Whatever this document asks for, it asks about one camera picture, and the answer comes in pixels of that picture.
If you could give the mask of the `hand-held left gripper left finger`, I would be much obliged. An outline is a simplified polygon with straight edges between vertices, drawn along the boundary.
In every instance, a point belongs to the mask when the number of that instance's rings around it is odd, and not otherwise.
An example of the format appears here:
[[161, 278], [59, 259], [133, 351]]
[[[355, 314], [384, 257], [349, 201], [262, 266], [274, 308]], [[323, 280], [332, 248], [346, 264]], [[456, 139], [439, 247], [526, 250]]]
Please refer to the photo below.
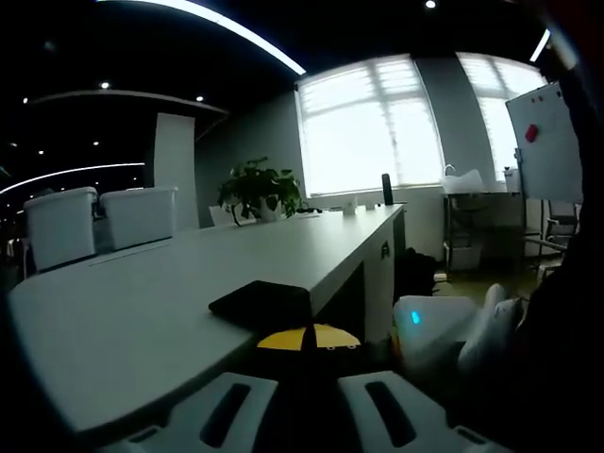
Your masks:
[[271, 379], [223, 373], [171, 410], [165, 428], [123, 441], [125, 452], [251, 452], [277, 390]]

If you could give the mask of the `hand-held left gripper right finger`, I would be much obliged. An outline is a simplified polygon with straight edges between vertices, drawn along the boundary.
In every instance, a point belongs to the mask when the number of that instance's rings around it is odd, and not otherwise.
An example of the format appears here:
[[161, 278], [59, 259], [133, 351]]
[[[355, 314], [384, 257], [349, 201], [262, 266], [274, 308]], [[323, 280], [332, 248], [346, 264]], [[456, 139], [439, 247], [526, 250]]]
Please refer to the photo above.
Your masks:
[[503, 446], [462, 425], [394, 371], [344, 376], [358, 353], [392, 361], [396, 341], [361, 344], [324, 324], [306, 326], [306, 437], [313, 452], [501, 452]]

